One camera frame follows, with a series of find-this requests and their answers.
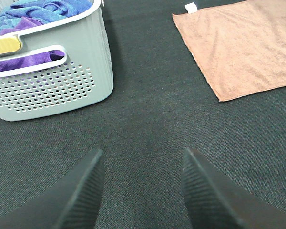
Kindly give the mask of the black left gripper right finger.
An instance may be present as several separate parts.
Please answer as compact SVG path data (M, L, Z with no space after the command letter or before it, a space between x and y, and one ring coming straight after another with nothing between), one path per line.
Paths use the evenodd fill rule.
M184 201L195 229L286 229L286 213L235 184L199 151L186 148Z

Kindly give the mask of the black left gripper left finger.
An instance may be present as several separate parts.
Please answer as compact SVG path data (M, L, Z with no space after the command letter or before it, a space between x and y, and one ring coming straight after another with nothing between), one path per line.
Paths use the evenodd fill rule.
M104 158L90 150L59 182L17 210L0 217L0 229L92 229L104 187Z

